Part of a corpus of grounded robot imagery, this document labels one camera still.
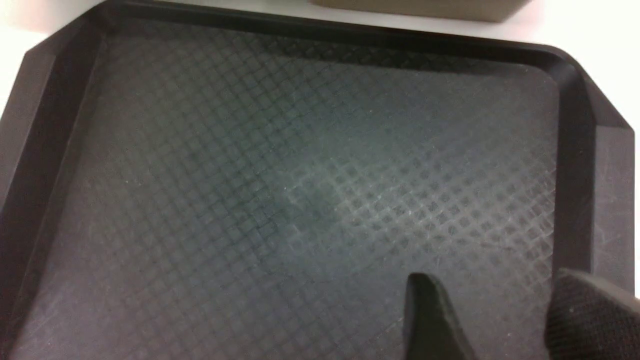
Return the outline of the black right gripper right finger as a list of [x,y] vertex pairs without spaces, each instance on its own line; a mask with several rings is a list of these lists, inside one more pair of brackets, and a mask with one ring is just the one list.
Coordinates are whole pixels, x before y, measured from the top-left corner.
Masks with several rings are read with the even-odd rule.
[[639,299],[599,276],[560,269],[544,342],[551,360],[638,360]]

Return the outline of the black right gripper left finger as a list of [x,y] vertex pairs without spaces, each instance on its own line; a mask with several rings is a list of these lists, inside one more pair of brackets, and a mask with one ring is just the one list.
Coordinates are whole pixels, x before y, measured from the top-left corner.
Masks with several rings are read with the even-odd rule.
[[405,360],[475,360],[442,283],[425,273],[407,277],[403,316]]

